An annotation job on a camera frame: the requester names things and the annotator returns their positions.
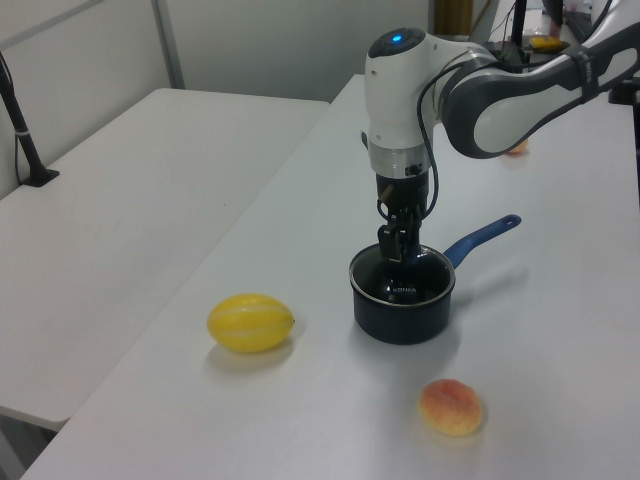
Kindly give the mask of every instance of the yellow fruit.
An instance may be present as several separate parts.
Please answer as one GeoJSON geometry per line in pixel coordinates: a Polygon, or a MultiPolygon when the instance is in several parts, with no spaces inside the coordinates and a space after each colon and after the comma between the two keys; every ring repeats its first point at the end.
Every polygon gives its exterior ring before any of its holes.
{"type": "Polygon", "coordinates": [[[293,323],[289,309],[275,298],[244,293],[223,300],[211,310],[207,328],[229,350],[259,352],[287,338],[293,323]]]}

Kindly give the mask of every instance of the yellow object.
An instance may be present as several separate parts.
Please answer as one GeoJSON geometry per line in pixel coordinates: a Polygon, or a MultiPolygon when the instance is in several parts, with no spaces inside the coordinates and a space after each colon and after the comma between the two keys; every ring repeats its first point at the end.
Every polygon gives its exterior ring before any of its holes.
{"type": "Polygon", "coordinates": [[[207,328],[229,350],[249,353],[282,342],[293,323],[289,309],[275,298],[244,293],[220,302],[209,314],[207,328]]]}
{"type": "Polygon", "coordinates": [[[564,43],[554,37],[532,37],[529,45],[536,52],[560,52],[564,49],[564,43]]]}
{"type": "Polygon", "coordinates": [[[427,425],[453,437],[474,432],[483,419],[482,402],[476,392],[468,385],[448,378],[425,387],[418,409],[427,425]]]}

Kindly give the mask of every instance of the white tabletop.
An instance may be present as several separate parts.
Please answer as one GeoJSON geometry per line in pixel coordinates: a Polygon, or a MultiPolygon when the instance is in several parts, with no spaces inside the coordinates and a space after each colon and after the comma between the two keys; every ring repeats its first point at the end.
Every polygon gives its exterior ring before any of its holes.
{"type": "Polygon", "coordinates": [[[415,346],[376,341],[353,318],[348,265],[382,223],[366,126],[354,77],[25,480],[636,478],[630,109],[601,97],[516,158],[464,158],[436,130],[441,197],[423,243],[442,251],[508,213],[523,223],[464,261],[450,326],[415,346]],[[251,291],[297,322],[280,347],[234,354],[206,318],[251,291]],[[470,437],[420,420],[421,389],[447,377],[485,405],[470,437]]]}
{"type": "Polygon", "coordinates": [[[0,202],[0,414],[59,429],[324,113],[158,90],[0,202]]]}

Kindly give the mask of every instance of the peach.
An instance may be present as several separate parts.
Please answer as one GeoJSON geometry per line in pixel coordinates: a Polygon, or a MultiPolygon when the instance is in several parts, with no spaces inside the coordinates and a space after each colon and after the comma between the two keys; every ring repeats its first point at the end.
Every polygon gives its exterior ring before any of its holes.
{"type": "Polygon", "coordinates": [[[446,435],[468,435],[482,423],[478,395],[457,380],[436,380],[427,385],[420,395],[418,409],[427,425],[446,435]]]}

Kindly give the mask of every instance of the saucepan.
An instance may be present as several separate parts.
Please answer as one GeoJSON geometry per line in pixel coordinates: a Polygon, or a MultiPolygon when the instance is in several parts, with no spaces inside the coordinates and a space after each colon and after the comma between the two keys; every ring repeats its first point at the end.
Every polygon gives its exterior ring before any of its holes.
{"type": "Polygon", "coordinates": [[[449,322],[455,269],[471,250],[521,221],[507,215],[458,240],[444,254],[420,245],[403,262],[384,258],[378,244],[360,251],[349,266],[356,321],[387,343],[408,345],[435,337],[449,322]]]}

